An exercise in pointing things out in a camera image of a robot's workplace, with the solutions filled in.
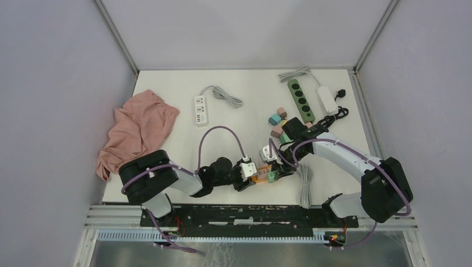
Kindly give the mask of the pink charger plug end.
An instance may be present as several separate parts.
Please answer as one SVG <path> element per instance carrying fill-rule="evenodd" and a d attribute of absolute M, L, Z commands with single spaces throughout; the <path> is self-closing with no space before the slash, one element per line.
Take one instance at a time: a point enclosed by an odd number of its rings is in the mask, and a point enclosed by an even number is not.
<path fill-rule="evenodd" d="M 278 115 L 281 119 L 285 120 L 286 117 L 287 117 L 287 112 L 286 112 L 286 110 L 285 110 L 283 107 L 280 107 L 280 108 L 277 109 L 277 115 Z"/>

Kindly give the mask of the orange power strip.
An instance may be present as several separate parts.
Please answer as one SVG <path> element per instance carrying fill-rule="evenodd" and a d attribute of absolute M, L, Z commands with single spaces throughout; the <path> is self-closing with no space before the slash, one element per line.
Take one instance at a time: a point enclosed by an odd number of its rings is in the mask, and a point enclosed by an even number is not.
<path fill-rule="evenodd" d="M 258 169 L 257 173 L 254 176 L 251 176 L 250 179 L 254 183 L 268 182 L 268 174 L 271 171 L 270 166 L 261 167 Z"/>

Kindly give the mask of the green power strip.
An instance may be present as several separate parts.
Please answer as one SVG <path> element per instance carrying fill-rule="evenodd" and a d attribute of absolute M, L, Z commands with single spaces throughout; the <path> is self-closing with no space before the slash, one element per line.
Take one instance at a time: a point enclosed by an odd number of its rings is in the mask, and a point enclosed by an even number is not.
<path fill-rule="evenodd" d="M 291 79 L 287 82 L 287 87 L 292 95 L 297 110 L 304 123 L 314 122 L 314 113 L 307 101 L 307 98 L 297 79 Z"/>

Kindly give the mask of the pink charger plug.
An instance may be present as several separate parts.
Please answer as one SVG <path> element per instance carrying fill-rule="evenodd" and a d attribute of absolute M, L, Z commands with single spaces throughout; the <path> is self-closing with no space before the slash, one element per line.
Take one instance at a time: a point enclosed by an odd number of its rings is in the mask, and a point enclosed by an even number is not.
<path fill-rule="evenodd" d="M 282 134 L 283 134 L 283 129 L 280 126 L 278 125 L 273 126 L 270 133 L 272 137 L 279 139 Z"/>

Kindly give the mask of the teal usb charger plug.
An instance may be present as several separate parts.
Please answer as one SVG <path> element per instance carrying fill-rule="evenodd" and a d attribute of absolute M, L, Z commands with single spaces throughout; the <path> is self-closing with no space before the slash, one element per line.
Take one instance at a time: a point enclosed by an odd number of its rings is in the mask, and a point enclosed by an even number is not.
<path fill-rule="evenodd" d="M 277 126 L 282 121 L 280 115 L 274 113 L 272 116 L 268 118 L 268 123 L 272 126 Z"/>

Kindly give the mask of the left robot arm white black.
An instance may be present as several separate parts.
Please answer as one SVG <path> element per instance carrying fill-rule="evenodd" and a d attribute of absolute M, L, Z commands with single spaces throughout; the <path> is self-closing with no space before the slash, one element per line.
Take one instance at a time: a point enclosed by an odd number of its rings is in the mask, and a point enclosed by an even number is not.
<path fill-rule="evenodd" d="M 170 197 L 164 193 L 167 188 L 199 198 L 219 186 L 232 185 L 236 191 L 243 191 L 252 185 L 252 177 L 256 174 L 257 168 L 251 159 L 232 164 L 225 157 L 191 172 L 171 161 L 165 150 L 157 150 L 119 168 L 123 184 L 121 192 L 129 204 L 149 210 L 162 226 L 171 225 L 175 219 Z"/>

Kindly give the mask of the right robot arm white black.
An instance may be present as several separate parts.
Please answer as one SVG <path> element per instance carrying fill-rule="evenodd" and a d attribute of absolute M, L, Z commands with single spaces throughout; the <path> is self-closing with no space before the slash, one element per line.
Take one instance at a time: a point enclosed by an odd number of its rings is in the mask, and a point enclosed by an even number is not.
<path fill-rule="evenodd" d="M 307 155 L 324 158 L 350 174 L 360 184 L 357 193 L 339 193 L 330 197 L 321 212 L 325 225 L 335 227 L 345 217 L 367 215 L 377 223 L 393 216 L 409 216 L 413 200 L 410 185 L 401 163 L 393 158 L 381 159 L 341 141 L 320 123 L 308 127 L 298 118 L 283 126 L 290 138 L 285 150 L 273 141 L 260 152 L 263 161 L 276 164 L 281 176 L 295 172 Z"/>

